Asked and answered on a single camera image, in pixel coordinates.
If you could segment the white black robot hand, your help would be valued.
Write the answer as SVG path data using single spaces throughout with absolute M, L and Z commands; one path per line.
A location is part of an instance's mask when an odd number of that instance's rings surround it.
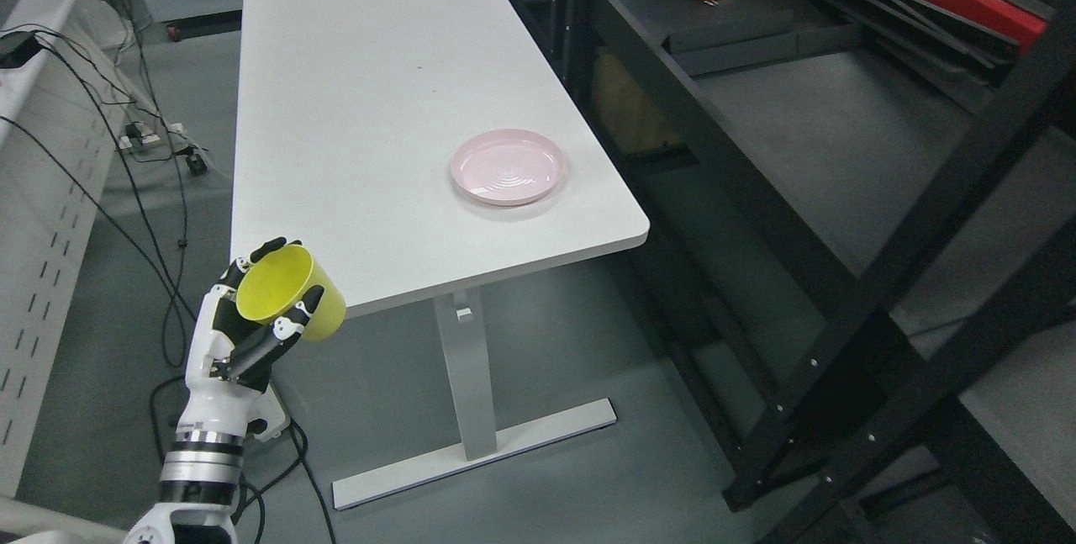
M 325 290 L 314 286 L 305 291 L 269 325 L 243 317 L 237 294 L 254 264 L 300 246 L 301 241 L 283 237 L 265 242 L 233 259 L 203 296 L 185 368 L 189 396 L 178 418 L 176 441 L 268 441 L 289 426 L 270 383 L 272 366 L 307 333 Z

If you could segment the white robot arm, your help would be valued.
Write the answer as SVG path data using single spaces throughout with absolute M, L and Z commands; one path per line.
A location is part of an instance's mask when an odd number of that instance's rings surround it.
M 243 436 L 179 430 L 166 453 L 156 503 L 124 543 L 237 543 L 231 520 Z

